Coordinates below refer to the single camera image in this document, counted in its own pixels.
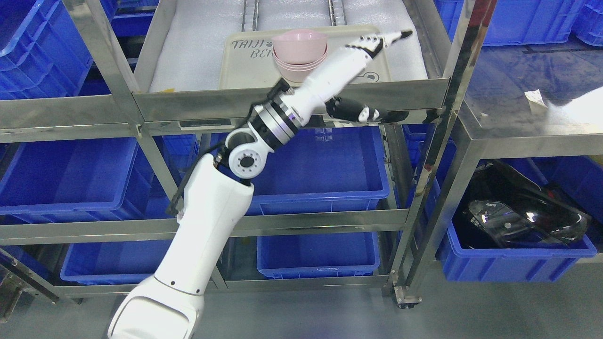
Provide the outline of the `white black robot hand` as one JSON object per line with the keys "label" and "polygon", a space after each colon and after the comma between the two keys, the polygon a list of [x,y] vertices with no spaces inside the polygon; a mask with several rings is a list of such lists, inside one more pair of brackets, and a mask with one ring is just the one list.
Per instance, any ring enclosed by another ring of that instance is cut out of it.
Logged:
{"label": "white black robot hand", "polygon": [[392,124],[404,121],[407,112],[387,112],[372,109],[353,99],[338,99],[343,88],[355,79],[371,62],[396,41],[413,34],[412,30],[360,36],[341,48],[306,77],[301,86],[281,100],[286,105],[288,120],[295,127],[308,124],[315,109],[326,106],[334,118],[362,124]]}

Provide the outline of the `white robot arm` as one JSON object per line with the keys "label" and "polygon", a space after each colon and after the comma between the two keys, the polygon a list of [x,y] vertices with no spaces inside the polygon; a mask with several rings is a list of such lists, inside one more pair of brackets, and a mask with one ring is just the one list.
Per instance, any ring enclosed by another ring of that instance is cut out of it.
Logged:
{"label": "white robot arm", "polygon": [[311,110],[294,107],[301,90],[278,80],[250,105],[247,122],[200,154],[172,198],[180,198],[175,234],[157,270],[133,288],[107,330],[109,339],[191,339],[203,316],[205,290],[235,225],[251,205],[252,178],[269,153],[291,141]]}

